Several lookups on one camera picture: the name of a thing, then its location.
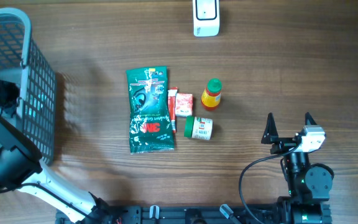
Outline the green lid white jar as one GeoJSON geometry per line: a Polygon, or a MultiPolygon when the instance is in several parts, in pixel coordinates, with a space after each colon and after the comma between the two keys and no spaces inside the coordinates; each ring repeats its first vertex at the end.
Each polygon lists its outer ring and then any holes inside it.
{"type": "Polygon", "coordinates": [[[184,137],[209,141],[213,131],[213,120],[188,116],[186,118],[184,137]]]}

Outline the orange sauce bottle green cap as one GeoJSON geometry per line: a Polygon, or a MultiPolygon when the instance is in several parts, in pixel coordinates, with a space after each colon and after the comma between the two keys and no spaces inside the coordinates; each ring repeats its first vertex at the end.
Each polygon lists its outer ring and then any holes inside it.
{"type": "Polygon", "coordinates": [[[203,91],[203,94],[201,95],[201,104],[206,110],[212,111],[219,106],[222,87],[223,85],[220,79],[210,79],[203,91]]]}

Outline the small red white packet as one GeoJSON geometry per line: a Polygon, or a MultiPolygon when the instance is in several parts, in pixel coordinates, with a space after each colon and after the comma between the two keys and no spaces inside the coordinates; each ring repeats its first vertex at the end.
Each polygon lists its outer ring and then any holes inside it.
{"type": "Polygon", "coordinates": [[[175,115],[187,117],[193,114],[193,95],[189,93],[177,93],[175,99],[175,115]]]}

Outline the red stick packet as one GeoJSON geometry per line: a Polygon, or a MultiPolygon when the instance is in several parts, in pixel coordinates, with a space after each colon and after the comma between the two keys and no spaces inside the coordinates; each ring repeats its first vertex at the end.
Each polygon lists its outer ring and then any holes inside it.
{"type": "Polygon", "coordinates": [[[178,92],[177,87],[173,87],[168,90],[168,110],[170,115],[170,123],[172,125],[173,133],[176,133],[176,114],[175,114],[175,103],[176,103],[176,95],[178,92]]]}

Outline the green 3M product pouch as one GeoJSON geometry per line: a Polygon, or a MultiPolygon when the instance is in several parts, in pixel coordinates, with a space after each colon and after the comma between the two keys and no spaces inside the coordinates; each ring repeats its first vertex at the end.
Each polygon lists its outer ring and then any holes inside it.
{"type": "Polygon", "coordinates": [[[168,110],[166,66],[126,71],[130,106],[131,154],[171,151],[175,147],[168,110]]]}

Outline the pale teal packet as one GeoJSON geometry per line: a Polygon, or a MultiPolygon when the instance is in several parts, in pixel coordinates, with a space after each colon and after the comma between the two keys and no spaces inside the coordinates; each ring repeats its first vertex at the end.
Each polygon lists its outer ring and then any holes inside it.
{"type": "Polygon", "coordinates": [[[35,119],[38,115],[43,113],[46,100],[47,96],[44,94],[40,94],[37,96],[30,95],[30,105],[25,107],[25,114],[35,119]]]}

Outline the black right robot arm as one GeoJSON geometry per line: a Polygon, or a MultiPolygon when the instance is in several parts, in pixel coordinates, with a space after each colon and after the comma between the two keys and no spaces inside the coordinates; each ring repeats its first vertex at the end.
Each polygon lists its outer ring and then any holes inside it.
{"type": "Polygon", "coordinates": [[[262,136],[262,144],[272,146],[270,153],[282,158],[280,165],[288,185],[287,197],[279,197],[277,221],[279,223],[332,223],[329,191],[334,172],[327,165],[311,164],[309,154],[321,149],[326,139],[324,129],[305,114],[303,129],[291,138],[281,138],[272,113],[262,136]]]}

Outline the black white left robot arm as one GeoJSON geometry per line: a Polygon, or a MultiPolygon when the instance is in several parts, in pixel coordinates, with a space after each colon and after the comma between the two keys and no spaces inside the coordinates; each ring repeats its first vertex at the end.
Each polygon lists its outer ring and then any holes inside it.
{"type": "Polygon", "coordinates": [[[47,202],[72,223],[113,222],[106,202],[54,173],[36,145],[0,115],[0,194],[15,190],[47,202]]]}

